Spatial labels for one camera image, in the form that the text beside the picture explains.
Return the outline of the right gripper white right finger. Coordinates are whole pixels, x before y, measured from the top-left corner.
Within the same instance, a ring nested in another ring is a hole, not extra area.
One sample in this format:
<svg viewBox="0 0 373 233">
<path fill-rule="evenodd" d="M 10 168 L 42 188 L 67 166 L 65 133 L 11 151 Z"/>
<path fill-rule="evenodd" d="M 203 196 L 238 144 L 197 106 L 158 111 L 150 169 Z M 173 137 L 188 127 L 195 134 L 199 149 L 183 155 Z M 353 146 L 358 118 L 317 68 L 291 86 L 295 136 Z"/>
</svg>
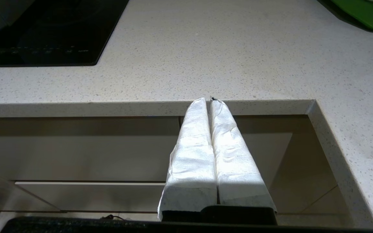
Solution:
<svg viewBox="0 0 373 233">
<path fill-rule="evenodd" d="M 212 99 L 209 116 L 220 204 L 267 207 L 276 211 L 268 188 L 226 103 Z"/>
</svg>

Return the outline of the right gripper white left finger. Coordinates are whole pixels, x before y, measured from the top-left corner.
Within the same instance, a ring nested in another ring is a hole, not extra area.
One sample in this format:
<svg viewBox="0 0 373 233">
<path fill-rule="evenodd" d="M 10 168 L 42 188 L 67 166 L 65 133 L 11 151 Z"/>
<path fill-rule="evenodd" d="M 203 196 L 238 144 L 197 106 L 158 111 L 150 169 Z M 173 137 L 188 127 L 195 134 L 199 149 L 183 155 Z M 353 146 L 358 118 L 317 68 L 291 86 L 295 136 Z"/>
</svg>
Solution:
<svg viewBox="0 0 373 233">
<path fill-rule="evenodd" d="M 186 110 L 177 142 L 170 154 L 167 180 L 157 208 L 164 211 L 200 212 L 217 204 L 216 162 L 205 98 Z"/>
</svg>

